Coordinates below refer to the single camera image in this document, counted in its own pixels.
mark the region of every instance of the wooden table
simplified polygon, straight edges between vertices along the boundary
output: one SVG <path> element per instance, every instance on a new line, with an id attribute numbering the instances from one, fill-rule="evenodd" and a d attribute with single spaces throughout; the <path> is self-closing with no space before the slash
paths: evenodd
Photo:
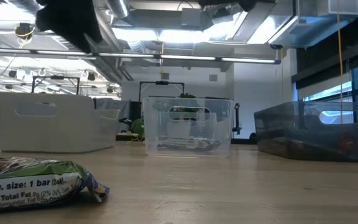
<path id="1" fill-rule="evenodd" d="M 358 223 L 356 163 L 293 161 L 255 146 L 232 146 L 230 158 L 148 157 L 124 142 L 89 154 L 14 155 L 74 160 L 111 194 L 102 204 L 0 213 L 0 224 Z"/>

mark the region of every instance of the white plastic bin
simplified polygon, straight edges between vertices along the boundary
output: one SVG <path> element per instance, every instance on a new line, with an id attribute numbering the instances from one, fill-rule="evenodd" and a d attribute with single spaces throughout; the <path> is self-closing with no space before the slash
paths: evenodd
<path id="1" fill-rule="evenodd" d="M 232 100 L 144 98 L 146 153 L 228 156 Z"/>

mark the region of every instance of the clear plastic bin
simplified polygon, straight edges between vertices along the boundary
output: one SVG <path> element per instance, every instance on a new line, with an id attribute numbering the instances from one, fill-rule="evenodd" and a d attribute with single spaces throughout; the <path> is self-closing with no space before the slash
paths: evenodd
<path id="1" fill-rule="evenodd" d="M 358 162 L 358 103 L 284 103 L 256 112 L 255 128 L 263 152 L 290 159 Z"/>
<path id="2" fill-rule="evenodd" d="M 232 100 L 145 98 L 145 147 L 149 155 L 228 156 Z"/>

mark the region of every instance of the gray translucent bin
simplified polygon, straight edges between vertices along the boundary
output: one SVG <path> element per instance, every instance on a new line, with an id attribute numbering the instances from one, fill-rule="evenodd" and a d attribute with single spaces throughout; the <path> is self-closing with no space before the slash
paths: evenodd
<path id="1" fill-rule="evenodd" d="M 254 116 L 262 152 L 290 159 L 358 162 L 358 103 L 289 102 Z"/>

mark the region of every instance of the green wrapper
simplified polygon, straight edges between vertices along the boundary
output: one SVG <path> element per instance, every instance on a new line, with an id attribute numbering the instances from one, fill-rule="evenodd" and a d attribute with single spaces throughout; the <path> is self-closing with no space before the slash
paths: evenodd
<path id="1" fill-rule="evenodd" d="M 109 193 L 108 187 L 72 161 L 0 158 L 0 210 L 53 205 L 85 187 L 98 202 Z"/>

